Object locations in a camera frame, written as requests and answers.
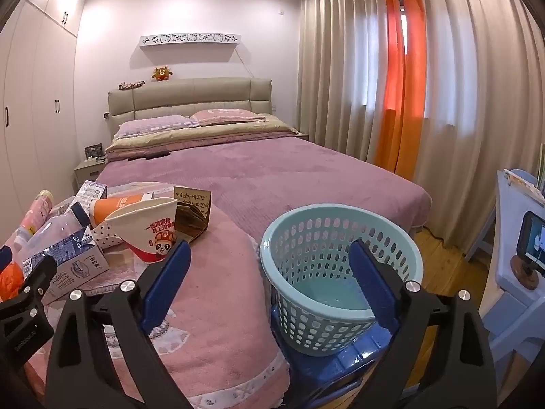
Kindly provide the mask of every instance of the white chair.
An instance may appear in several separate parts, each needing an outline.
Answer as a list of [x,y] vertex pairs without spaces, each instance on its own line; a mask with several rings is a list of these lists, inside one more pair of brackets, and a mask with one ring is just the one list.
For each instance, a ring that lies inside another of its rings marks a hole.
[[[511,172],[514,173],[515,175],[518,175],[522,179],[526,180],[528,183],[532,183],[534,186],[538,184],[538,179],[534,177],[532,174],[526,172],[525,170],[513,169]],[[475,240],[475,243],[473,243],[473,246],[471,246],[471,249],[469,250],[467,255],[464,257],[465,261],[470,261],[472,256],[475,255],[475,252],[478,249],[482,249],[487,254],[492,255],[492,245],[484,241],[484,238],[490,231],[490,228],[492,227],[492,223],[494,223],[495,218],[496,218],[496,206],[494,206],[494,208],[490,212],[490,215],[488,216],[486,223],[481,229],[479,236]]]

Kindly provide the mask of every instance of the electrical cable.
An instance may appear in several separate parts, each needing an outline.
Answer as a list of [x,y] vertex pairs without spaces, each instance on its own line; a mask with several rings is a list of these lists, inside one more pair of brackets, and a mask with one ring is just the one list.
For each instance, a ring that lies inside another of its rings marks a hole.
[[246,66],[246,64],[243,62],[242,57],[240,56],[240,54],[238,53],[238,50],[236,50],[236,48],[235,48],[235,52],[236,52],[236,55],[238,56],[240,62],[244,66],[244,69],[246,69],[246,72],[248,72],[252,78],[255,78],[252,71],[250,69],[248,69],[248,66]]

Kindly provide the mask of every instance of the smartphone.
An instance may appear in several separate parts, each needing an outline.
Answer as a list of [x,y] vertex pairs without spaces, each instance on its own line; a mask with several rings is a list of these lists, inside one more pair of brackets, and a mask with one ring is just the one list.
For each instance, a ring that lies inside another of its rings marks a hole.
[[545,277],[545,220],[532,211],[524,214],[517,255],[528,267]]

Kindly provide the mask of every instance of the cardboard box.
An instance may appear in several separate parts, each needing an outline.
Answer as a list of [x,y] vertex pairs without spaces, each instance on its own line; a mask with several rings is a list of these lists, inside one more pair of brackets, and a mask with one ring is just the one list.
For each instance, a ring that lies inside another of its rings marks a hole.
[[50,304],[60,297],[79,288],[82,284],[110,269],[91,231],[81,229],[59,243],[23,262],[26,279],[45,255],[51,255],[57,262],[57,273],[42,303]]
[[174,219],[176,237],[191,243],[208,229],[212,193],[201,189],[175,186],[174,197],[178,200]]
[[107,186],[105,184],[95,183],[94,181],[86,181],[77,191],[76,196],[70,203],[72,206],[74,203],[79,202],[83,207],[87,215],[89,215],[89,208],[93,200],[104,199],[106,197]]

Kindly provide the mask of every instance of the screw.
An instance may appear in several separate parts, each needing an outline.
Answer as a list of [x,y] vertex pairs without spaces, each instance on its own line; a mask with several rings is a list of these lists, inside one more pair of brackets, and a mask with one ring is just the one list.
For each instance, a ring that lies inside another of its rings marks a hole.
[[76,301],[76,300],[79,300],[82,295],[83,295],[83,292],[81,292],[79,289],[75,289],[74,291],[70,292],[70,299],[72,301]]
[[405,283],[405,289],[409,292],[418,292],[420,290],[420,285],[416,281],[407,281],[407,283]]
[[135,288],[135,282],[132,280],[127,280],[121,283],[121,290],[123,292],[130,292]]
[[464,291],[464,290],[458,292],[458,296],[465,302],[471,298],[471,294],[468,291]]

